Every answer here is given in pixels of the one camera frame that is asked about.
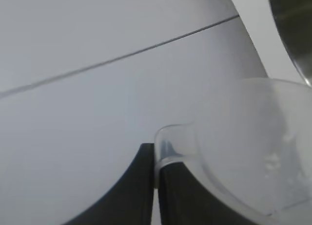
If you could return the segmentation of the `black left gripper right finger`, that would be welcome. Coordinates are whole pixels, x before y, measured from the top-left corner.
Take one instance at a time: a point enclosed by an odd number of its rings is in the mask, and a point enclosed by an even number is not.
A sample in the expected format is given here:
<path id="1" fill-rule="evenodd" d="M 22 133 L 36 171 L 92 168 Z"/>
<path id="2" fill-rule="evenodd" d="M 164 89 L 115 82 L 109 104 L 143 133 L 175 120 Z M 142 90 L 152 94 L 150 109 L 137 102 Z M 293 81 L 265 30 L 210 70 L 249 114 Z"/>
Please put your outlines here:
<path id="1" fill-rule="evenodd" d="M 163 225 L 270 225 L 272 220 L 228 192 L 198 154 L 157 143 L 157 188 Z"/>

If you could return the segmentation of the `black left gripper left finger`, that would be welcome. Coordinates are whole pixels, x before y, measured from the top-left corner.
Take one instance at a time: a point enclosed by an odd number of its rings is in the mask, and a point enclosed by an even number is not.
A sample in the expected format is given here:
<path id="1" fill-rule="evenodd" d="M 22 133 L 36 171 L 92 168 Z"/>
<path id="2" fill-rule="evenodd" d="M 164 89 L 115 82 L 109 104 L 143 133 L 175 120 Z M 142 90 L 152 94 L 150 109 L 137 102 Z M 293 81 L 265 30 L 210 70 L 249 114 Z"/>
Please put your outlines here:
<path id="1" fill-rule="evenodd" d="M 141 144 L 118 182 L 68 225 L 149 225 L 154 199 L 154 144 Z"/>

